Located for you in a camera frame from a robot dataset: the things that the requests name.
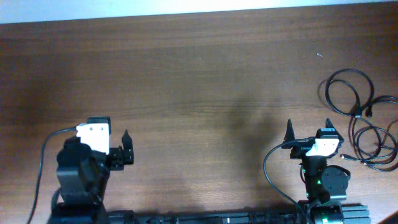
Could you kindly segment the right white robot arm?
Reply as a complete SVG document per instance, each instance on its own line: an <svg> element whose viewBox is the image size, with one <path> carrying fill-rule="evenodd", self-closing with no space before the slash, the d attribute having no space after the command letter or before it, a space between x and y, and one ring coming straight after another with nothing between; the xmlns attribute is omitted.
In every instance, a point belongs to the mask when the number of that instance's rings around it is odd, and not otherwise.
<svg viewBox="0 0 398 224"><path fill-rule="evenodd" d="M301 161L300 175L305 184L307 200L298 203L302 223L343 221L339 206L347 198L346 189L351 173L347 169L328 165L327 160L335 156L344 143L341 134L330 119L316 135L297 139L292 121L288 120L284 136L284 149L290 150L290 158Z"/></svg>

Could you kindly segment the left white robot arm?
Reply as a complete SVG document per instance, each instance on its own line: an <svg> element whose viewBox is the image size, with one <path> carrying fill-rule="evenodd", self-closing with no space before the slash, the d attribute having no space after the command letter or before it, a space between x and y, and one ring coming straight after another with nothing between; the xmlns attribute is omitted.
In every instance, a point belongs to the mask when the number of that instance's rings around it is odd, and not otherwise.
<svg viewBox="0 0 398 224"><path fill-rule="evenodd" d="M134 163L132 138L124 133L118 147L110 147L111 119L94 116L77 125L57 154L59 189L54 193L49 223L136 223L132 210L109 212L104 206L112 171Z"/></svg>

